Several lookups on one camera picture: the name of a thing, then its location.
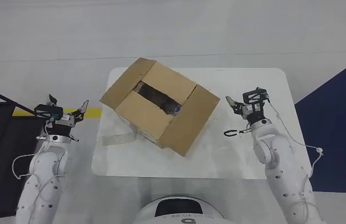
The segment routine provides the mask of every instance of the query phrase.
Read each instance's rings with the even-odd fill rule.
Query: cardboard box
[[[100,101],[160,148],[185,156],[219,100],[159,62],[139,58]]]

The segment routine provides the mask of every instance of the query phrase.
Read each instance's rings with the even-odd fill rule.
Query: black panel
[[[0,102],[0,142],[5,133],[5,128],[11,119],[11,115],[15,110],[12,103]]]
[[[155,217],[178,213],[203,214],[203,211],[199,202],[195,200],[173,198],[159,202]]]
[[[17,180],[11,171],[12,161],[21,155],[32,154],[37,145],[36,136],[42,130],[42,119],[37,117],[13,117],[7,125],[0,126],[4,136],[0,141],[0,217],[13,216],[21,195],[25,178]],[[16,161],[17,175],[29,170],[30,157]]]
[[[346,192],[346,69],[295,105],[306,144],[322,147],[310,179],[315,191]],[[319,155],[308,149],[311,163]]]

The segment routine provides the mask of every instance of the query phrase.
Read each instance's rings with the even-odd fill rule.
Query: white table
[[[107,89],[126,68],[110,72]],[[225,100],[229,95],[242,101],[242,94],[257,86],[265,88],[291,135],[303,143],[294,103],[283,71],[277,68],[173,68],[221,98],[213,114],[185,157],[169,148],[160,149],[141,135],[133,142],[103,146],[102,136],[127,134],[131,129],[109,107],[103,105],[92,171],[102,176],[161,178],[266,179],[264,165],[256,159],[250,134],[225,137],[229,129],[245,129],[247,121],[233,113]],[[270,105],[265,116],[285,133]],[[292,142],[294,155],[307,173],[311,171],[305,147]]]

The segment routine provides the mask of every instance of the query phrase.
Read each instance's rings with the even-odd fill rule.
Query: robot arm
[[[17,206],[15,222],[18,224],[52,223],[68,184],[66,165],[71,160],[71,140],[78,141],[71,135],[71,129],[83,120],[88,105],[87,100],[78,110],[64,113],[51,95],[49,101],[47,105],[35,108],[35,115],[46,120],[45,136],[37,137],[44,142],[30,163],[28,175],[31,176],[26,180]]]
[[[269,100],[266,90],[257,88],[243,94],[243,98],[244,103],[233,101],[228,96],[227,101],[234,113],[250,124],[254,152],[265,165],[269,186],[287,223],[326,223],[315,205],[309,176],[295,159],[288,138],[264,116],[264,100]]]

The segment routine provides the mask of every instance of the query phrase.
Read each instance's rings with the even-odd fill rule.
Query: yellow tape
[[[64,109],[63,111],[65,113],[71,113],[76,111],[77,108],[67,108]],[[87,108],[86,113],[85,113],[85,118],[100,118],[102,113],[102,108]],[[29,112],[26,112],[24,110],[20,109],[15,109],[14,113],[12,114],[13,116],[33,116]]]

